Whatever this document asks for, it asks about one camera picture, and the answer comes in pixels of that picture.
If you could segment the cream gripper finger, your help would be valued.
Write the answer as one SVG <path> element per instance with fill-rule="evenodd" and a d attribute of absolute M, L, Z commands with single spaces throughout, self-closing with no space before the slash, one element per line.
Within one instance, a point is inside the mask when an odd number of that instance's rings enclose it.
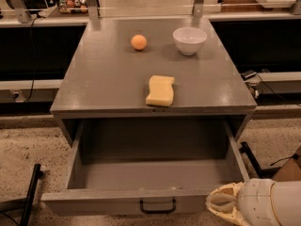
<path fill-rule="evenodd" d="M 248 222 L 238 210 L 238 193 L 244 185 L 244 183 L 230 183 L 215 189 L 206 198 L 207 209 L 236 226 L 248 226 Z"/>

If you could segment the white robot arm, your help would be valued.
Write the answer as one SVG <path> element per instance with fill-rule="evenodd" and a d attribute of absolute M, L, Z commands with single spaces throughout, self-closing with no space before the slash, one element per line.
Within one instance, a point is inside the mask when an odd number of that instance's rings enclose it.
<path fill-rule="evenodd" d="M 301 182 L 250 179 L 212 191 L 206 206 L 237 226 L 301 226 Z"/>

